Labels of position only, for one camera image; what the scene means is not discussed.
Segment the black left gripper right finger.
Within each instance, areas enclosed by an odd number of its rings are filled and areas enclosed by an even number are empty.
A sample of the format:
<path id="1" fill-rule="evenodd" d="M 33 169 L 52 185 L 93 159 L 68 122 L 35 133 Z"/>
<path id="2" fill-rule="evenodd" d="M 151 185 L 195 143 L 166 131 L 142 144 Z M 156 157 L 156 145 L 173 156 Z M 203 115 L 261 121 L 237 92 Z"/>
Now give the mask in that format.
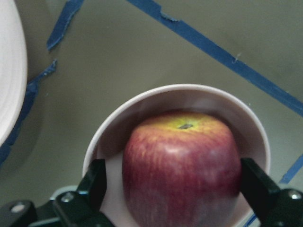
<path id="1" fill-rule="evenodd" d="M 282 189 L 251 158 L 241 159 L 240 190 L 261 227 L 301 227 L 303 192 Z"/>

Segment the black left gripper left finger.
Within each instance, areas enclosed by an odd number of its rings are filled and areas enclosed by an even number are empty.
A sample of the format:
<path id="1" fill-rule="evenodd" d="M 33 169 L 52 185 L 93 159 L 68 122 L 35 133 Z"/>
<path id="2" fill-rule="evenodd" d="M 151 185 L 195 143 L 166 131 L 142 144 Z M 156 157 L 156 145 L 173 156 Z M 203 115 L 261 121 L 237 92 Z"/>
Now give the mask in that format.
<path id="1" fill-rule="evenodd" d="M 17 200 L 0 209 L 2 227 L 109 227 L 100 212 L 107 190 L 106 164 L 95 159 L 75 191 L 62 192 L 40 207 Z"/>

